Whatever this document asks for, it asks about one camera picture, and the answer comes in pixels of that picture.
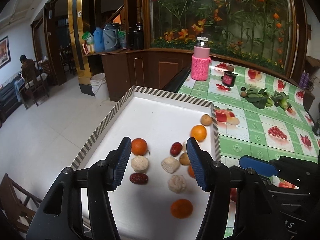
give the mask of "tangerine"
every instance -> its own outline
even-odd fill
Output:
[[[141,138],[135,138],[131,143],[131,152],[134,155],[145,155],[148,150],[147,142]]]
[[[187,199],[178,199],[177,201],[173,202],[170,208],[171,214],[175,218],[187,218],[192,214],[193,205]]]
[[[191,165],[189,165],[189,167],[188,167],[188,174],[190,175],[190,177],[192,177],[194,179],[196,178],[195,173],[193,172]]]
[[[207,137],[207,129],[202,124],[198,124],[191,129],[190,136],[202,142]]]

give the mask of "bottle cap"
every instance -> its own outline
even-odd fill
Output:
[[[228,71],[233,72],[235,70],[235,66],[233,65],[227,65]]]
[[[197,37],[198,41],[208,41],[209,39],[206,37]]]

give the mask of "pink thermos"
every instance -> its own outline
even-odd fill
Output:
[[[193,49],[191,78],[197,81],[205,81],[208,78],[211,62],[208,40],[208,38],[197,37],[197,44]]]

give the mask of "metal pivot bolt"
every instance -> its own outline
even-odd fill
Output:
[[[106,161],[105,160],[98,161],[97,165],[99,167],[103,167],[104,165],[106,165]]]
[[[71,171],[72,171],[72,168],[71,168],[71,167],[66,167],[66,168],[64,168],[64,169],[62,170],[62,172],[63,172],[64,174],[69,174]]]
[[[253,168],[247,168],[247,172],[251,175],[256,173],[256,171]]]
[[[219,161],[213,161],[212,165],[215,166],[215,167],[220,167],[222,165],[222,163],[219,162]]]

